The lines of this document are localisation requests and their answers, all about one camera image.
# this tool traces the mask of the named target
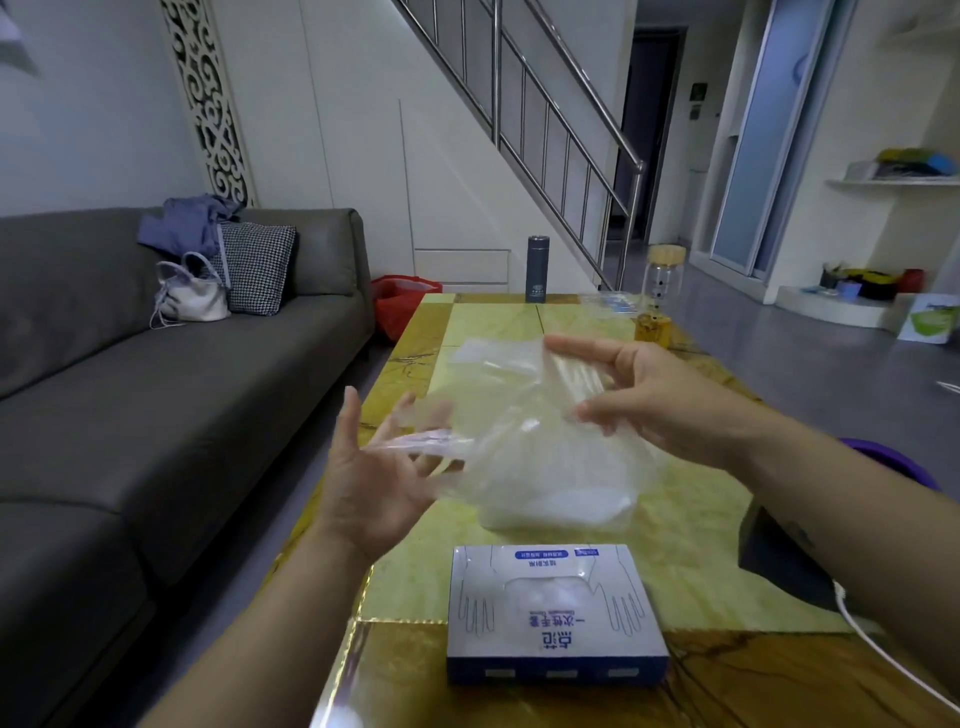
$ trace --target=black and white checkered pillow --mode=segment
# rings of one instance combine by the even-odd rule
[[[229,309],[257,316],[276,314],[297,229],[288,225],[224,223],[220,236],[224,255],[214,256],[210,262],[220,277],[229,281]]]

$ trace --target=amber liquid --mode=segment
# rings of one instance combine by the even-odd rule
[[[634,341],[650,341],[669,349],[672,326],[669,316],[661,313],[641,313],[636,317]]]

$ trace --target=cabinet door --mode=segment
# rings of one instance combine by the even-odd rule
[[[710,257],[749,276],[833,0],[774,0]]]

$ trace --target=table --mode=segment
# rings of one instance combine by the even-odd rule
[[[634,325],[597,320],[576,296],[526,304],[514,294],[430,294],[363,405],[361,444],[404,392],[444,383],[466,338],[523,341],[566,332],[633,339]],[[682,331],[671,350],[702,373],[757,399]],[[277,556],[312,520],[322,484]],[[318,710],[349,706],[366,728],[391,726],[940,726],[954,715],[880,660],[837,615],[739,569],[737,530],[749,493],[726,473],[670,458],[643,494],[630,546],[671,653],[655,690],[578,686],[451,688],[445,681],[450,554],[463,544],[608,543],[611,536],[539,532],[524,539],[481,528],[472,509],[443,500],[368,574]]]

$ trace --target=white cable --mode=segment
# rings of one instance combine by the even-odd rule
[[[853,631],[856,632],[856,634],[858,634],[865,643],[867,643],[870,647],[876,650],[876,653],[880,657],[882,657],[884,660],[886,660],[888,663],[890,663],[892,666],[898,669],[902,674],[906,675],[906,677],[908,677],[914,683],[919,685],[925,691],[929,692],[931,695],[937,698],[937,700],[942,702],[947,707],[951,708],[955,713],[960,713],[960,706],[958,706],[956,703],[953,703],[947,700],[945,697],[943,697],[938,692],[933,690],[933,688],[931,688],[927,683],[925,683],[919,677],[917,677],[912,672],[910,672],[910,670],[908,670],[906,667],[904,667],[899,662],[897,662],[892,657],[890,657],[890,655],[888,655],[879,644],[875,643],[872,639],[870,639],[870,636],[863,631],[863,628],[856,623],[853,617],[851,617],[850,612],[847,611],[847,590],[841,587],[835,581],[833,582],[833,592],[836,594],[836,597],[837,597],[837,609],[840,610],[840,614],[843,615],[843,619],[847,621],[847,624],[849,624],[850,627],[853,628]]]

